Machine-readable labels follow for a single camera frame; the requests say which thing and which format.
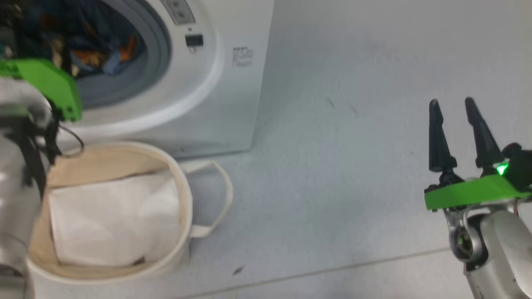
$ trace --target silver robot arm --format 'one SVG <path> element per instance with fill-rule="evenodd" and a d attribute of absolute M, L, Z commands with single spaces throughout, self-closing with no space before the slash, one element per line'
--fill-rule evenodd
<path fill-rule="evenodd" d="M 35 132 L 51 123 L 51 108 L 42 95 L 0 99 L 0 298 L 32 297 L 26 255 L 41 207 L 41 179 L 49 168 L 41 148 L 44 138 Z"/>
<path fill-rule="evenodd" d="M 468 213 L 489 212 L 468 218 Z M 464 263 L 476 299 L 532 298 L 532 234 L 519 218 L 517 201 L 444 211 L 450 245 Z"/>

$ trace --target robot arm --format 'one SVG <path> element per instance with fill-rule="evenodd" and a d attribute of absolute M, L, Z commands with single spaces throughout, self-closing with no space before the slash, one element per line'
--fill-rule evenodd
<path fill-rule="evenodd" d="M 2 61 L 0 76 L 24 79 L 0 84 L 0 298 L 22 299 L 31 297 L 27 248 L 47 170 L 60 154 L 59 121 L 79 120 L 81 105 L 73 79 L 47 61 Z M 28 83 L 37 96 L 8 91 Z"/>
<path fill-rule="evenodd" d="M 454 256 L 478 299 L 532 298 L 532 234 L 519 218 L 519 204 L 532 193 L 532 154 L 518 144 L 499 150 L 472 98 L 465 101 L 475 133 L 479 179 L 464 181 L 442 130 L 436 100 L 430 103 L 429 169 L 439 185 L 425 190 L 428 210 L 443 210 Z M 495 169 L 494 164 L 509 159 Z"/>

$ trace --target dark spot on floor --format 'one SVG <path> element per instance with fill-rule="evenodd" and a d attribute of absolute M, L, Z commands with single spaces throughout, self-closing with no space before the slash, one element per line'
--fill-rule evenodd
<path fill-rule="evenodd" d="M 233 276 L 240 274 L 242 270 L 244 269 L 244 266 L 236 268 L 235 271 L 233 271 Z"/>
<path fill-rule="evenodd" d="M 329 97 L 326 99 L 326 101 L 327 101 L 327 103 L 329 103 L 329 105 L 330 105 L 332 108 L 334 108 L 334 103 L 331 101 L 331 99 L 330 99 Z"/>
<path fill-rule="evenodd" d="M 359 112 L 355 109 L 355 107 L 353 105 L 349 105 L 349 109 L 351 109 L 351 111 L 353 111 L 353 114 L 355 114 L 355 116 L 359 115 Z"/>

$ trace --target cable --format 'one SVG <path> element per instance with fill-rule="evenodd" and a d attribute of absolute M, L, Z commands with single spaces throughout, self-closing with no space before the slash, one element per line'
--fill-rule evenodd
<path fill-rule="evenodd" d="M 74 133 L 71 129 L 66 128 L 66 127 L 64 127 L 64 126 L 62 126 L 60 124 L 58 124 L 57 126 L 60 129 L 64 130 L 65 132 L 69 133 L 70 135 L 74 136 L 74 138 L 78 140 L 79 146 L 80 146 L 80 149 L 79 149 L 79 151 L 77 153 L 71 154 L 71 155 L 65 155 L 65 154 L 61 153 L 61 156 L 65 157 L 67 159 L 80 157 L 83 154 L 83 151 L 85 150 L 85 143 L 83 142 L 83 140 L 81 140 L 81 138 L 76 133 Z"/>

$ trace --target green bracket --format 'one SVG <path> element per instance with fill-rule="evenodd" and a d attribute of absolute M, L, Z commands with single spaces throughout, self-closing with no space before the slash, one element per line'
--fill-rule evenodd
<path fill-rule="evenodd" d="M 81 119 L 81 98 L 76 81 L 48 60 L 2 60 L 0 77 L 23 79 L 52 102 L 63 121 Z"/>
<path fill-rule="evenodd" d="M 525 198 L 532 192 L 517 191 L 504 177 L 485 176 L 425 193 L 427 210 L 479 204 L 510 198 Z"/>

